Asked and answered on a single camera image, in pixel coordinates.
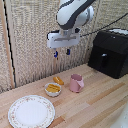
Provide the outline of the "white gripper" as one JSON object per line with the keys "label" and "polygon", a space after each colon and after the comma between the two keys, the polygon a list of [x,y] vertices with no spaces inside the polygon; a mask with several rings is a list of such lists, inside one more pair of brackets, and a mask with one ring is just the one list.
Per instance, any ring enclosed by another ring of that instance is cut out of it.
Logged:
{"label": "white gripper", "polygon": [[[54,57],[58,57],[58,51],[56,48],[60,47],[70,47],[72,45],[77,45],[80,41],[80,29],[75,28],[70,30],[56,30],[47,34],[47,46],[54,49]],[[67,48],[66,55],[71,54],[71,48]]]}

